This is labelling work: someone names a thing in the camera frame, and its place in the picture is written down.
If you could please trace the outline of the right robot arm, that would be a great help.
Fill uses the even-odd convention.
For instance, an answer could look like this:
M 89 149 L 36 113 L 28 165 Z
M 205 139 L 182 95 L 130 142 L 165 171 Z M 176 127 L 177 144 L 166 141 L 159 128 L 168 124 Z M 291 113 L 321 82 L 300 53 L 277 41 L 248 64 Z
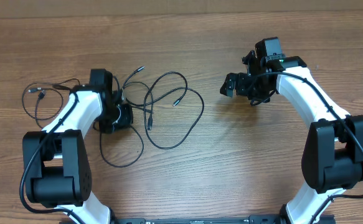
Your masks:
M 248 222 L 335 223 L 324 215 L 335 199 L 363 199 L 363 115 L 330 99 L 301 57 L 283 53 L 277 37 L 257 42 L 242 63 L 246 71 L 227 74 L 220 94 L 245 96 L 251 106 L 282 95 L 308 127 L 298 193 L 276 215 L 250 215 Z

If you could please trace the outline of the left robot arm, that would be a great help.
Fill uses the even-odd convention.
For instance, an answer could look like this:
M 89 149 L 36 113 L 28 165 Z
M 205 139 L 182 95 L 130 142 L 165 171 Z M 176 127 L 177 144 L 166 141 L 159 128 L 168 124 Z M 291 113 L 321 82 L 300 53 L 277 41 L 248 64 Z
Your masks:
M 24 135 L 19 196 L 28 211 L 62 212 L 75 223 L 117 223 L 113 210 L 92 192 L 84 143 L 94 122 L 105 134 L 132 124 L 131 105 L 121 89 L 112 89 L 116 82 L 104 68 L 91 70 L 88 84 L 69 89 L 68 103 L 50 124 Z

